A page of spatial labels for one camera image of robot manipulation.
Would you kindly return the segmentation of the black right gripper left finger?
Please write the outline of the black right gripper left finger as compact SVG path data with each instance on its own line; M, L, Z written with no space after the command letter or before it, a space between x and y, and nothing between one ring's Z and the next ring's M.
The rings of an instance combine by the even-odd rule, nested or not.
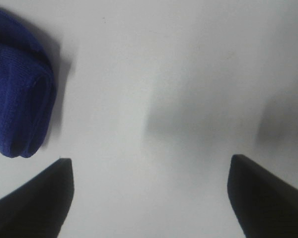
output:
M55 161L0 199L0 238L56 238L74 196L72 161Z

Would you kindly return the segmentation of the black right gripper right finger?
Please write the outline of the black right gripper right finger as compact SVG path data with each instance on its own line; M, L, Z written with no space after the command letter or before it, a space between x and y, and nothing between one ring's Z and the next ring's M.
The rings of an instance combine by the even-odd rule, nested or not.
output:
M227 193L247 238L298 238L298 189L253 160L232 156Z

